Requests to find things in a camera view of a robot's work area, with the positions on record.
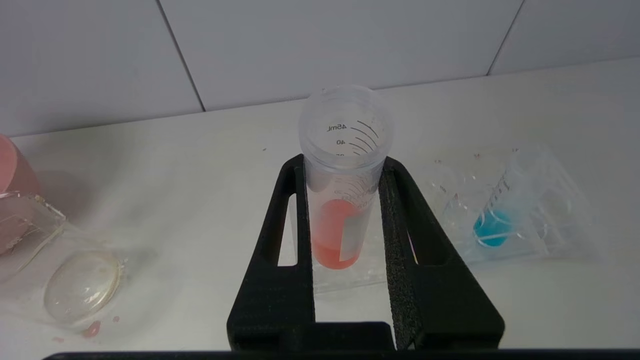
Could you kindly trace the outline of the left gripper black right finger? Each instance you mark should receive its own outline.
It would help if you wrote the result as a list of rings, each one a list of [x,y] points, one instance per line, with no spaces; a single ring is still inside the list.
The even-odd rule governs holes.
[[[503,317],[398,160],[385,159],[378,194],[397,350],[497,349]]]

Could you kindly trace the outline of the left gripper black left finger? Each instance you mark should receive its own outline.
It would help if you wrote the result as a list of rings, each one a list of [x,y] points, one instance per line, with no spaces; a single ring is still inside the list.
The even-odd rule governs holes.
[[[295,196],[297,262],[279,266],[288,203]],[[315,322],[313,257],[302,154],[281,167],[262,228],[226,322],[234,351],[269,351]]]

